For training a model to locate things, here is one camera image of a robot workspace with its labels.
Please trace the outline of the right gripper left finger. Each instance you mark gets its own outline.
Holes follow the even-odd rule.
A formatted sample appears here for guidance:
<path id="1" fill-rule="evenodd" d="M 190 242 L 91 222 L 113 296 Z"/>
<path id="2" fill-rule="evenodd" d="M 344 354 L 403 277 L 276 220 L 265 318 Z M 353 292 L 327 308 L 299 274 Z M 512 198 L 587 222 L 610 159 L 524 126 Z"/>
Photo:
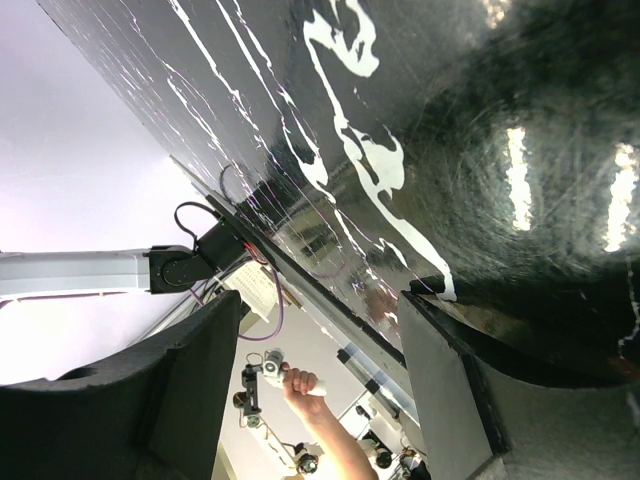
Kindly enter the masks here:
<path id="1" fill-rule="evenodd" d="M 2 387 L 2 478 L 211 478 L 240 307 L 226 291 L 57 380 Z"/>

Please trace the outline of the operator bare hand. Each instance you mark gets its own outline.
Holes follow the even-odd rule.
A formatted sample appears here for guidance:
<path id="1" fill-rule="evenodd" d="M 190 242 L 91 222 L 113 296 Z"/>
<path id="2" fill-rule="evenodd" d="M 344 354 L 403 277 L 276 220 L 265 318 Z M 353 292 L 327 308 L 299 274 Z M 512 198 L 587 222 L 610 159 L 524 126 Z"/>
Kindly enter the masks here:
<path id="1" fill-rule="evenodd" d="M 299 418 L 315 419 L 328 412 L 324 398 L 310 394 L 319 382 L 314 373 L 292 368 L 287 362 L 283 364 L 283 371 L 284 399 Z"/>

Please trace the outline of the operator bare forearm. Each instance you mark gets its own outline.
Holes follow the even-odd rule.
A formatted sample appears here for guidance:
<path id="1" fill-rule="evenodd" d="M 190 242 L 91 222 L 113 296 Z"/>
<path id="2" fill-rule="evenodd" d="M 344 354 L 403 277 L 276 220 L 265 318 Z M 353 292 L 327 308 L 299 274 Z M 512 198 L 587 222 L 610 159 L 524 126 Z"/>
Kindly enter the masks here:
<path id="1" fill-rule="evenodd" d="M 334 479 L 375 480 L 378 474 L 357 441 L 325 403 L 302 416 L 334 472 Z"/>

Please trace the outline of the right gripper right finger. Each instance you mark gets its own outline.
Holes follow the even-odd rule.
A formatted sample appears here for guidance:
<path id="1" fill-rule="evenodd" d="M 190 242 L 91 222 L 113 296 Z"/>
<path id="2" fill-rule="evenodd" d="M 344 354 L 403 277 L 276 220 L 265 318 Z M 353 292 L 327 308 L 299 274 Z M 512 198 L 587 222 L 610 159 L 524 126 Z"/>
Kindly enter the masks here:
<path id="1" fill-rule="evenodd" d="M 635 479 L 639 346 L 576 367 L 532 357 L 445 313 L 418 281 L 398 301 L 434 479 Z"/>

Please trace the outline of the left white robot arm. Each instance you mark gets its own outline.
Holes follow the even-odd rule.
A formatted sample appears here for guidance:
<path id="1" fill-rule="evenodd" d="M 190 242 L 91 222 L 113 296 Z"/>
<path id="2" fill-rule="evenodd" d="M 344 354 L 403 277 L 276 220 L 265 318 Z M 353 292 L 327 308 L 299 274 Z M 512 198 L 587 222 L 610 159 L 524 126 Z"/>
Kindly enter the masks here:
<path id="1" fill-rule="evenodd" d="M 186 292 L 222 274 L 248 254 L 246 242 L 219 222 L 193 248 L 3 253 L 3 302 L 96 294 Z"/>

